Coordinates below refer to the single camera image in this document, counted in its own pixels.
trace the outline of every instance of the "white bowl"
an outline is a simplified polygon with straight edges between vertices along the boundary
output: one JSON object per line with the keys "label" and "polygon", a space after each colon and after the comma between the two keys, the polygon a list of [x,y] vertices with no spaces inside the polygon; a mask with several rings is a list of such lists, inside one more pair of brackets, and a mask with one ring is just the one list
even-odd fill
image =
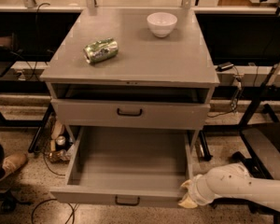
{"label": "white bowl", "polygon": [[156,12],[147,17],[150,31],[157,37],[166,37],[170,34],[177,23],[177,17],[168,12]]}

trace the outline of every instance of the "cabinet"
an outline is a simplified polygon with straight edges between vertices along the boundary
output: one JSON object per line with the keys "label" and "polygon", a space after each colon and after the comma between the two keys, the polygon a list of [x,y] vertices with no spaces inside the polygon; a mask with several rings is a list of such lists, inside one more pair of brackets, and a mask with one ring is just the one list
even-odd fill
{"label": "cabinet", "polygon": [[[178,18],[166,38],[147,28],[157,11]],[[86,63],[83,48],[107,37],[118,41],[119,54]],[[65,184],[51,188],[60,202],[177,207],[218,85],[191,10],[84,10],[41,78],[75,140]]]}

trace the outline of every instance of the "white robotic arm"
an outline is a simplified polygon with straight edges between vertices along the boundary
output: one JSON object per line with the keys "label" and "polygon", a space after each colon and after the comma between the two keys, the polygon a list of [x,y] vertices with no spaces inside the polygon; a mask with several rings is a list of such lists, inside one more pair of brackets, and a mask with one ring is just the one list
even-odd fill
{"label": "white robotic arm", "polygon": [[211,169],[181,186],[188,189],[179,202],[185,208],[206,205],[217,198],[245,199],[280,212],[280,180],[253,178],[241,163]]}

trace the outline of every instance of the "black handle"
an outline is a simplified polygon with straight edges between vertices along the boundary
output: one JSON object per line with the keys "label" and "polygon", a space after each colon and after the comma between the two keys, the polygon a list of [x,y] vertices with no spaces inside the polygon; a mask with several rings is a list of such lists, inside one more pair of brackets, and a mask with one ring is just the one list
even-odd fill
{"label": "black handle", "polygon": [[119,197],[116,196],[115,197],[115,204],[116,205],[124,205],[124,206],[137,206],[138,204],[140,204],[140,197],[137,198],[137,202],[136,203],[120,203],[119,202]]}
{"label": "black handle", "polygon": [[120,110],[120,108],[118,108],[117,112],[119,116],[139,117],[142,115],[143,110],[142,108],[140,108],[139,112],[130,113],[130,112],[123,112],[122,110]]}

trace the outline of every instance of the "floor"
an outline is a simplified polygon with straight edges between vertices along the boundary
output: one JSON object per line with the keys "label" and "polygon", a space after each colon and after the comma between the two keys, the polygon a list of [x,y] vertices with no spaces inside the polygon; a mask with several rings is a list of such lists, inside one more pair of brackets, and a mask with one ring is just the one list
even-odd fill
{"label": "floor", "polygon": [[[10,99],[8,96],[0,95],[0,110],[8,119],[41,119],[48,103],[48,97],[39,100],[35,97]],[[212,119],[209,118],[207,123],[236,123],[241,118],[245,107],[246,103],[239,104],[239,112],[218,116]],[[212,104],[210,116],[219,114],[221,112],[220,108],[222,108],[222,110],[226,109],[226,107],[218,103]],[[280,105],[273,104],[273,108],[275,108],[277,116],[280,118]],[[50,118],[38,142],[40,149],[50,140],[51,126],[54,120],[54,117]],[[267,114],[262,113],[256,113],[251,120],[251,122],[266,121],[270,121],[270,118]],[[35,132],[36,129],[33,128],[0,128],[0,143],[5,148],[6,155],[16,151],[27,153],[28,146]],[[214,157],[210,161],[204,161],[198,158],[197,152],[194,152],[193,158],[195,165],[193,169],[195,174],[203,174],[212,167],[229,163],[230,156],[235,151],[240,150],[248,156],[245,146],[237,133],[207,133],[206,139],[210,152]],[[37,207],[41,202],[54,198],[49,193],[50,187],[62,186],[64,184],[63,175],[67,168],[67,162],[50,163],[47,161],[50,170],[58,174],[56,175],[48,169],[41,153],[29,154],[28,156],[28,163],[18,172],[2,181],[0,183],[0,189],[11,187],[13,195],[18,200],[31,201],[32,204],[18,204],[15,211],[4,214],[1,211],[2,202],[0,202],[0,223],[32,223],[31,216],[33,212],[33,223],[72,223],[72,218],[66,222],[72,212],[71,207],[66,203],[50,201]],[[122,207],[91,204],[80,204],[77,206],[73,204],[73,207],[77,209],[75,211],[75,223],[77,224],[273,223],[272,217],[251,214],[244,205],[220,205],[216,209],[207,205],[188,210],[182,208]]]}

